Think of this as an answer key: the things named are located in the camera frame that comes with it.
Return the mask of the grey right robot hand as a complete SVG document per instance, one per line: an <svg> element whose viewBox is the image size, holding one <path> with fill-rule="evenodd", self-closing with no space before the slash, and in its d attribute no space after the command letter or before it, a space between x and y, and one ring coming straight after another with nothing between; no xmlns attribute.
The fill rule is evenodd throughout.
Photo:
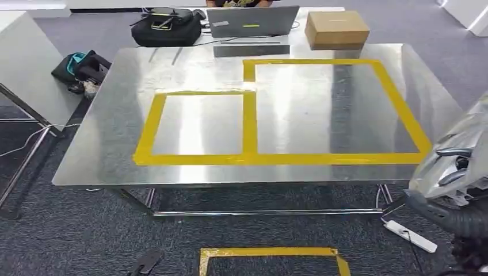
<svg viewBox="0 0 488 276"><path fill-rule="evenodd" d="M467 172L467 168L472 156L473 148L441 148L436 150L436 154L439 157L456 156L455 167L456 171L446 175L439 180L439 186L446 186L458 179L464 177Z"/></svg>

